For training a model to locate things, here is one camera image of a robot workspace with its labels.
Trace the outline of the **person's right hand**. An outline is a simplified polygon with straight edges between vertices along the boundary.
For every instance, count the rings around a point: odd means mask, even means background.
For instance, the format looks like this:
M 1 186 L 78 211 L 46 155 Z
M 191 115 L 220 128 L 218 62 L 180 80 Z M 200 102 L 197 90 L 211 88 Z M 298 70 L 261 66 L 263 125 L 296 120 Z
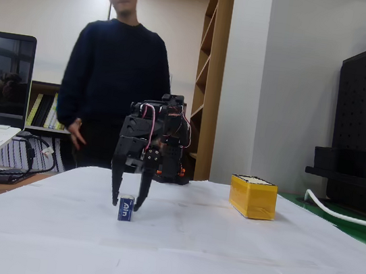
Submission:
M 75 149 L 80 150 L 81 146 L 86 144 L 86 141 L 81 134 L 80 128 L 82 127 L 82 120 L 77 118 L 72 122 L 72 124 L 68 127 L 68 132 L 70 133 L 70 138 L 72 140 Z

